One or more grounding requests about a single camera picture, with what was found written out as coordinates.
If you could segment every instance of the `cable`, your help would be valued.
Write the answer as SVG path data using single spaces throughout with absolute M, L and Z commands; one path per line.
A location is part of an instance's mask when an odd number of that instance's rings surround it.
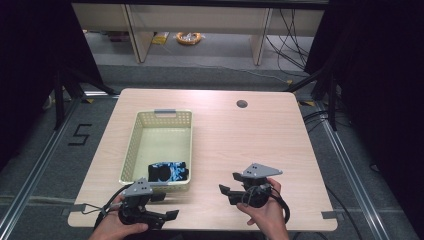
M 168 52 L 168 53 L 169 53 L 172 57 L 174 57 L 174 55 L 173 55 L 172 51 L 170 51 L 169 49 L 167 49 L 167 48 L 166 48 L 165 46 L 163 46 L 163 45 L 161 45 L 161 47 L 162 47 L 165 51 L 167 51 L 167 52 Z M 288 82 L 287 82 L 286 80 L 283 80 L 283 79 L 278 78 L 278 77 L 276 77 L 276 76 L 263 75 L 263 74 L 254 73 L 254 72 L 251 72 L 251 71 L 248 71 L 248 70 L 243 70 L 243 69 L 234 69 L 234 68 L 229 68 L 229 67 L 224 67 L 224 66 L 208 66 L 208 65 L 203 65 L 203 64 L 199 64 L 199 63 L 189 63 L 189 62 L 183 62 L 183 61 L 180 61 L 180 60 L 179 60 L 178 58 L 176 58 L 176 57 L 174 57 L 174 58 L 176 59 L 176 61 L 177 61 L 177 62 L 183 63 L 183 64 L 185 64 L 185 65 L 189 64 L 189 65 L 195 65 L 195 66 L 200 66 L 200 67 L 204 67 L 204 68 L 216 68 L 216 69 L 223 68 L 223 69 L 228 69 L 228 70 L 233 70 L 233 71 L 246 72 L 246 73 L 249 73 L 249 74 L 252 74 L 252 75 L 255 75 L 255 76 L 259 76 L 259 77 L 273 78 L 273 79 L 276 79 L 276 80 L 278 80 L 278 81 L 281 81 L 281 82 L 284 82 L 284 83 L 288 84 Z
M 292 59 L 291 57 L 289 57 L 289 56 L 287 56 L 286 54 L 284 54 L 283 52 L 282 52 L 282 47 L 284 46 L 282 46 L 280 49 L 278 49 L 272 42 L 271 42 L 271 40 L 268 38 L 268 36 L 266 37 L 266 39 L 267 39 L 267 41 L 268 41 L 268 43 L 271 45 L 271 47 L 274 49 L 274 51 L 275 51 L 275 53 L 277 53 L 278 54 L 278 56 L 277 57 L 283 57 L 284 59 L 286 59 L 287 61 L 289 61 L 289 62 L 291 62 L 293 65 L 295 65 L 296 67 L 298 67 L 298 68 L 300 68 L 300 69 L 302 69 L 303 70 L 303 65 L 301 65 L 300 63 L 298 63 L 298 62 L 296 62 L 294 59 Z
M 317 123 L 315 126 L 313 126 L 311 129 L 308 130 L 308 133 L 311 133 L 312 130 L 314 130 L 316 127 L 318 127 L 321 123 L 323 123 L 325 120 L 327 120 L 327 118 L 325 119 L 319 119 L 321 120 L 319 123 Z
M 99 215 L 97 216 L 96 219 L 96 223 L 94 224 L 94 229 L 97 228 L 97 226 L 99 226 L 100 222 L 103 220 L 103 218 L 106 217 L 107 213 L 109 212 L 109 209 L 111 207 L 111 204 L 113 202 L 113 200 L 125 189 L 129 188 L 131 186 L 131 184 L 125 185 L 123 187 L 121 187 L 115 194 L 113 194 L 113 196 L 109 199 L 109 201 L 103 206 L 103 208 L 100 208 L 99 211 Z
M 306 122 L 307 120 L 309 120 L 309 119 L 311 119 L 311 118 L 313 118 L 313 117 L 315 117 L 315 116 L 319 116 L 319 115 L 321 115 L 321 114 L 327 114 L 327 113 L 328 113 L 328 111 L 327 111 L 327 110 L 313 112 L 313 113 L 311 113 L 311 114 L 308 114 L 308 115 L 304 116 L 304 117 L 303 117 L 303 121 L 304 121 L 304 122 Z
M 278 194 L 278 196 L 275 196 L 275 195 L 273 195 L 272 193 L 269 193 L 269 192 L 267 192 L 267 191 L 265 191 L 265 190 L 263 190 L 262 188 L 261 188 L 261 186 L 251 186 L 250 188 L 248 188 L 247 190 L 246 190 L 246 192 L 244 192 L 243 193 L 243 195 L 242 195 L 242 197 L 241 197 L 241 203 L 243 204 L 243 205 L 245 205 L 245 206 L 247 206 L 247 205 L 249 205 L 250 204 L 250 200 L 251 200 L 251 198 L 252 198 L 252 196 L 253 196 L 253 194 L 255 193 L 255 192 L 259 192 L 259 193 L 263 193 L 263 194 L 265 194 L 265 195 L 267 195 L 268 197 L 271 197 L 271 198 L 273 198 L 274 200 L 276 200 L 277 202 L 278 202 L 278 204 L 280 204 L 280 206 L 281 206 L 281 208 L 283 208 L 284 209 L 284 221 L 285 221 L 285 223 L 287 223 L 288 221 L 289 221 L 289 219 L 290 219 L 290 208 L 289 208 L 289 206 L 287 205 L 287 203 L 284 201 L 284 199 L 283 199 L 283 197 L 281 196 L 281 194 L 280 194 L 280 192 L 279 191 L 277 191 L 274 187 L 272 187 L 271 186 L 271 191 L 275 191 L 277 194 Z M 249 194 L 249 198 L 248 198 L 248 200 L 247 200 L 247 203 L 245 203 L 244 202 L 244 198 L 246 197 L 246 194 Z
M 314 232 L 315 234 L 317 234 L 318 236 L 320 236 L 322 239 L 324 239 L 324 240 L 328 240 L 328 238 L 324 235 L 324 234 L 322 234 L 322 233 L 320 233 L 320 232 Z M 295 234 L 294 234 L 294 236 L 293 236 L 293 239 L 292 240 L 296 240 L 299 236 L 300 236 L 300 234 L 302 234 L 301 232 L 296 232 Z
M 345 207 L 345 205 L 342 203 L 342 201 L 336 196 L 336 194 L 327 186 L 327 184 L 325 184 L 325 188 L 327 189 L 328 192 L 330 192 L 331 195 L 333 195 L 333 197 L 337 200 L 337 202 L 339 202 L 339 204 L 342 206 L 343 210 L 345 211 L 347 217 L 349 218 L 350 222 L 353 225 L 353 228 L 356 231 L 356 234 L 358 235 L 358 238 L 360 240 L 362 240 L 362 235 L 359 232 L 358 226 L 356 226 L 355 221 L 353 220 L 352 216 L 350 215 L 349 211 L 347 210 L 347 208 Z
M 296 34 L 296 25 L 295 25 L 295 23 L 294 23 L 294 17 L 295 17 L 295 14 L 296 14 L 296 10 L 292 10 L 291 11 L 291 13 L 292 13 L 292 16 L 291 16 L 291 23 L 290 23 L 290 27 L 289 27 L 289 25 L 287 24 L 287 21 L 286 21 L 286 19 L 284 18 L 284 15 L 283 15 L 283 12 L 282 12 L 282 10 L 281 9 L 279 9 L 280 10 L 280 15 L 281 15 L 281 18 L 282 18 L 282 20 L 283 20 L 283 22 L 284 22 L 284 25 L 286 26 L 286 29 L 287 29 L 287 36 L 286 36 L 286 38 L 285 38 L 285 40 L 282 40 L 281 39 L 281 37 L 280 37 L 280 40 L 283 42 L 283 45 L 282 45 L 282 47 L 281 47 L 281 49 L 284 47 L 284 46 L 287 46 L 289 49 L 291 49 L 291 50 L 293 50 L 293 51 L 295 51 L 295 52 L 297 52 L 298 54 L 299 54 L 299 57 L 300 57 L 300 60 L 302 61 L 302 69 L 304 69 L 304 66 L 305 66 L 305 64 L 306 64 L 306 60 L 305 60 L 305 56 L 307 56 L 307 54 L 309 54 L 306 50 L 304 50 L 303 48 L 301 48 L 300 46 L 299 46 L 299 42 L 297 41 L 297 34 Z M 290 36 L 290 38 L 292 39 L 292 41 L 293 41 L 293 43 L 295 44 L 295 46 L 296 46 L 296 48 L 297 48 L 297 51 L 296 50 L 294 50 L 293 48 L 291 48 L 290 46 L 288 46 L 287 44 L 286 44 L 286 41 L 287 41 L 287 38 Z
M 97 206 L 94 206 L 94 205 L 91 205 L 91 204 L 88 204 L 88 203 L 83 203 L 81 205 L 90 206 L 90 207 L 95 208 L 94 210 L 89 211 L 89 212 L 81 211 L 81 213 L 84 214 L 84 215 L 87 215 L 87 214 L 90 214 L 90 213 L 93 213 L 93 212 L 97 212 L 97 211 L 101 211 L 102 210 L 101 207 L 97 207 Z

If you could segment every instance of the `metal rod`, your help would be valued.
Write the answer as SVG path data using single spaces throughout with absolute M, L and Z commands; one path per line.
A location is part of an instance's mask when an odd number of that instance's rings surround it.
M 63 124 L 55 129 L 52 136 L 50 137 L 46 147 L 35 163 L 34 167 L 31 170 L 28 178 L 26 179 L 24 185 L 20 189 L 19 193 L 15 196 L 12 204 L 9 206 L 6 214 L 2 217 L 0 222 L 0 239 L 7 240 L 12 233 L 13 228 L 15 227 L 19 217 L 21 216 L 29 197 L 37 186 L 39 180 L 41 179 L 50 158 L 52 157 L 54 150 L 56 149 L 59 140 L 61 139 L 64 131 L 67 128 L 69 119 L 72 116 L 73 112 L 79 105 L 80 99 L 74 99 L 69 105 L 69 109 L 64 118 Z
M 325 110 L 321 102 L 317 102 L 317 107 L 319 110 Z M 327 135 L 330 139 L 331 144 L 336 151 L 338 159 L 340 160 L 341 166 L 346 174 L 346 177 L 349 181 L 349 184 L 355 194 L 356 200 L 359 203 L 359 206 L 364 213 L 365 219 L 367 220 L 371 232 L 374 235 L 375 239 L 390 239 L 387 233 L 386 228 L 384 227 L 383 221 L 381 220 L 380 215 L 378 214 L 370 196 L 368 195 L 362 181 L 353 166 L 349 155 L 347 154 L 342 141 L 339 138 L 339 135 L 336 131 L 333 131 L 331 125 L 328 121 L 324 121 L 324 128 L 327 132 Z

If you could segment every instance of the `table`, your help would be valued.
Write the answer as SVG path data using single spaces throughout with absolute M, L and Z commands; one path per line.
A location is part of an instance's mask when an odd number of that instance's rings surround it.
M 237 101 L 247 107 L 240 108 Z M 149 211 L 180 210 L 163 229 L 255 231 L 247 215 L 228 202 L 219 184 L 242 190 L 233 172 L 252 162 L 283 170 L 274 179 L 291 209 L 288 230 L 333 231 L 336 219 L 323 179 L 292 93 L 125 89 L 111 115 L 75 204 L 103 206 L 122 187 L 118 182 L 136 113 L 151 109 L 193 112 L 192 179 L 187 192 L 168 194 Z M 72 212 L 68 223 L 91 227 L 97 214 Z

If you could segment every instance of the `plastic basket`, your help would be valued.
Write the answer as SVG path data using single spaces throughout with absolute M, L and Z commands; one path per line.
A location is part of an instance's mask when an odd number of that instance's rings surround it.
M 187 180 L 150 182 L 163 191 L 188 190 L 191 179 L 193 114 L 190 110 L 157 109 L 138 112 L 119 182 L 148 178 L 148 166 L 158 162 L 185 162 Z

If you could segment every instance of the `human hand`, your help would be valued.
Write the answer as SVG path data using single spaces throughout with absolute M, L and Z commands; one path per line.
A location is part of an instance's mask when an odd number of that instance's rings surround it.
M 123 200 L 124 196 L 119 194 L 112 203 L 119 203 Z M 89 240 L 121 240 L 128 235 L 141 233 L 148 229 L 148 225 L 144 223 L 123 224 L 119 219 L 118 209 L 119 207 L 114 207 L 109 211 L 93 234 L 91 234 Z
M 272 178 L 268 178 L 268 182 L 272 187 L 281 192 L 281 184 Z M 251 218 L 247 221 L 247 225 L 256 225 L 270 240 L 289 239 L 284 214 L 280 204 L 272 197 L 269 197 L 268 202 L 260 207 L 254 208 L 243 203 L 237 203 L 237 208 L 249 215 Z

